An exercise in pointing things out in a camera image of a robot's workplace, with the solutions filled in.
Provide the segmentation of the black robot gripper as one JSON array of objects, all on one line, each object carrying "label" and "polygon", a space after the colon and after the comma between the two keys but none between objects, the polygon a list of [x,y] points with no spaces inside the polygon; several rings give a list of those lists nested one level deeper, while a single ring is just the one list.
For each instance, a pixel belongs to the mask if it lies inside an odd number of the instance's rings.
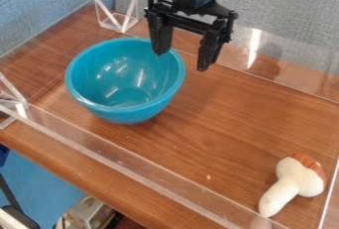
[{"label": "black robot gripper", "polygon": [[204,3],[192,0],[148,0],[144,14],[152,50],[159,56],[171,49],[174,28],[203,36],[198,70],[206,71],[218,60],[223,44],[231,41],[239,14],[216,0]]}]

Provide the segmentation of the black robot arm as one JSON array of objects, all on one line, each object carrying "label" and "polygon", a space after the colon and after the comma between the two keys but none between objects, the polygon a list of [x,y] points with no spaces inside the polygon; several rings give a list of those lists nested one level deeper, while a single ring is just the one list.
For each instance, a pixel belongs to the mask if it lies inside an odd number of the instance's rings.
[{"label": "black robot arm", "polygon": [[148,0],[144,17],[152,50],[159,56],[172,47],[174,28],[203,36],[198,69],[204,71],[218,61],[224,43],[232,40],[239,14],[218,0]]}]

